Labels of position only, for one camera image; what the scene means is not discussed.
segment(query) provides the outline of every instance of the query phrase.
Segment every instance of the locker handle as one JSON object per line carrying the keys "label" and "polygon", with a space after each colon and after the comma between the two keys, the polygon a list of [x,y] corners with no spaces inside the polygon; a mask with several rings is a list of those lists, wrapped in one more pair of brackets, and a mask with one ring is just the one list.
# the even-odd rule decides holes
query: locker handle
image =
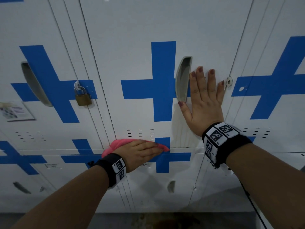
{"label": "locker handle", "polygon": [[167,185],[167,191],[169,193],[175,192],[175,184],[176,184],[176,181],[170,181],[170,183]]}
{"label": "locker handle", "polygon": [[28,191],[23,185],[21,185],[19,182],[13,182],[13,185],[20,191],[24,192],[25,194],[31,194],[31,192]]}
{"label": "locker handle", "polygon": [[185,56],[182,58],[177,70],[175,89],[178,101],[186,103],[188,88],[189,88],[189,74],[191,72],[192,56]]}
{"label": "locker handle", "polygon": [[45,94],[44,90],[42,89],[39,81],[37,80],[35,74],[33,73],[30,65],[28,62],[21,63],[21,69],[27,84],[29,85],[30,89],[34,93],[34,95],[40,100],[45,106],[52,107],[53,105],[49,101],[47,95]]}

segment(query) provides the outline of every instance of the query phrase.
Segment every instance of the brass padlock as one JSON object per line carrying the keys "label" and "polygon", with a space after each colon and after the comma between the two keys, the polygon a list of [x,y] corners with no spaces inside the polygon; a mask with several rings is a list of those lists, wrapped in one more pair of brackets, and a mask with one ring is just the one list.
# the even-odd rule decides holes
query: brass padlock
{"label": "brass padlock", "polygon": [[86,89],[82,86],[79,86],[82,91],[82,94],[78,95],[77,90],[74,88],[75,92],[75,99],[78,106],[86,106],[92,104],[89,94],[87,93]]}

